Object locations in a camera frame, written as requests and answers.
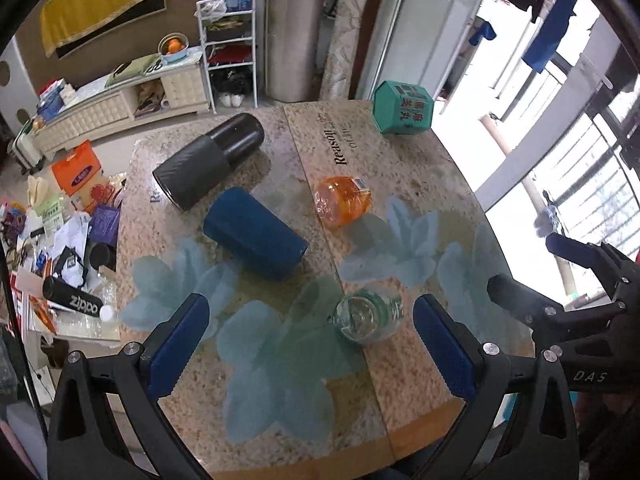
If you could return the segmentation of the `clear cut plastic bottle cup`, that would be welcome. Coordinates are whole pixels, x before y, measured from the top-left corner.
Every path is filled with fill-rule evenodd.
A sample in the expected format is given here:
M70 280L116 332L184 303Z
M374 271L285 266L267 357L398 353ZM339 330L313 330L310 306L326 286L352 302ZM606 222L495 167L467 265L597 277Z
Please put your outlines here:
M345 296L335 307L332 324L360 346L395 335L404 320L401 296L383 289L363 287Z

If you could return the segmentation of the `dark blue tumbler cup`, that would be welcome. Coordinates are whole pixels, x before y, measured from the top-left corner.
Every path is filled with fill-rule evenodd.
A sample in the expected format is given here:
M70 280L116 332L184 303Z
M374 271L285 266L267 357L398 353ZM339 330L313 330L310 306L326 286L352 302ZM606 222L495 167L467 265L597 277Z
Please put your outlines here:
M228 188L212 203L203 232L247 269L273 281L287 278L308 249L303 237L238 186Z

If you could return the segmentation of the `black zippo box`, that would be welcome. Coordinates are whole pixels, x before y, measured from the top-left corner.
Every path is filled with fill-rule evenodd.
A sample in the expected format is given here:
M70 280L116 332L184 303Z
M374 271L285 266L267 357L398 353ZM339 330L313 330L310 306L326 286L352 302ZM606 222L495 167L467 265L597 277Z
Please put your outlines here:
M50 275L42 283L43 297L59 306L69 308L75 312L98 318L103 302L76 287L70 286L60 278Z

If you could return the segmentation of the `orange plastic jar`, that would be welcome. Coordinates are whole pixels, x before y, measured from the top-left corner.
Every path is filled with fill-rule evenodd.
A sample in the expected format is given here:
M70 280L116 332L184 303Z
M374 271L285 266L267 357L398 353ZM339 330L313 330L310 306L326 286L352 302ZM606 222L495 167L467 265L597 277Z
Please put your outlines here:
M371 190L358 177L329 177L314 188L314 208L321 222L332 230L362 217L370 206Z

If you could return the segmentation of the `blue hanging garment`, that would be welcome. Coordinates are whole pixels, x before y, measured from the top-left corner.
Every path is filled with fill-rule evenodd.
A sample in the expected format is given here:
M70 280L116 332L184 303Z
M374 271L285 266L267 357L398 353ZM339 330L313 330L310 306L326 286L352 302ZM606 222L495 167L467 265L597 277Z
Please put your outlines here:
M540 74L554 57L556 48L565 36L570 18L575 15L577 0L555 0L538 34L522 56L522 61Z

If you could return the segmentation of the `green hexagonal box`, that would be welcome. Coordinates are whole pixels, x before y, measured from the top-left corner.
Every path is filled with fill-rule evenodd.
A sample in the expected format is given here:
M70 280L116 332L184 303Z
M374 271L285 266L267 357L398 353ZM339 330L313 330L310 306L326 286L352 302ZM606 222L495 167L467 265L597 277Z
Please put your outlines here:
M382 134L422 133L432 125L434 100L416 84L386 80L373 92L372 116Z

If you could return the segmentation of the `orange paper bag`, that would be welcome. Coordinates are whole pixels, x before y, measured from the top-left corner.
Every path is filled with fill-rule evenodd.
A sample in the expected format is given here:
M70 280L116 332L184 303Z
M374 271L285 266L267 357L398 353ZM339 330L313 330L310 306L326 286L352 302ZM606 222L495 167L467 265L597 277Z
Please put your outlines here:
M89 141L82 142L65 158L55 162L52 174L74 207L89 214L113 193L113 187Z

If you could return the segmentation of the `black thermos flask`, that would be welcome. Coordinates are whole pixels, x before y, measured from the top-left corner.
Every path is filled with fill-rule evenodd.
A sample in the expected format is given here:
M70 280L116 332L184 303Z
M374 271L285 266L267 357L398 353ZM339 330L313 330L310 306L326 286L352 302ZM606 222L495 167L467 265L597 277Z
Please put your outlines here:
M152 176L168 200L188 211L259 150L262 123L240 113L198 136L157 166Z

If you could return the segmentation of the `white suitcase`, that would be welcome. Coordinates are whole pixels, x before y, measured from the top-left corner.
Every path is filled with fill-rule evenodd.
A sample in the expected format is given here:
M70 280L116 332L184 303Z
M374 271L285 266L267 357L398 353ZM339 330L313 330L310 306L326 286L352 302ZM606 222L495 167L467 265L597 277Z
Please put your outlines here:
M9 154L21 166L22 174L35 174L43 167L44 156L34 141L34 121L24 123L9 146Z

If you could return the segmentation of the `white tv cabinet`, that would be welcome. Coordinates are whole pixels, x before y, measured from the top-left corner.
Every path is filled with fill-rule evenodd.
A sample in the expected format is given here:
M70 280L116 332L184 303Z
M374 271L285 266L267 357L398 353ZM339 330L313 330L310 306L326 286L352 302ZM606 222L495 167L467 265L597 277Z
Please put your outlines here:
M151 122L208 110L202 50L189 48L186 56L168 65L150 67L136 78L107 87L108 77L85 84L73 101L55 118L32 133L32 142L47 159L59 151L76 148ZM138 110L144 87L160 87L162 98L154 110Z

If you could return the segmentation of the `fruit bowl with oranges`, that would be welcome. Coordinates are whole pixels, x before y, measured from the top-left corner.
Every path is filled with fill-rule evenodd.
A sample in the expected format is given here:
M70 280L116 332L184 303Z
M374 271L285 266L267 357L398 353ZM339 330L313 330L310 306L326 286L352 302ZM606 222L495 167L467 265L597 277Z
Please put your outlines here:
M181 32L172 32L163 37L157 45L157 52L164 64L180 61L186 56L189 39Z

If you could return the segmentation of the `white metal shelf rack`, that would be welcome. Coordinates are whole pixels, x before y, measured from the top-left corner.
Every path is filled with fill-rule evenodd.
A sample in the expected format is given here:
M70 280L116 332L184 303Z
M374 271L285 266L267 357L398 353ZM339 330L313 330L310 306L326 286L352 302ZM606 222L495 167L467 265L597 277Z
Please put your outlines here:
M195 18L208 106L258 107L256 0L198 0Z

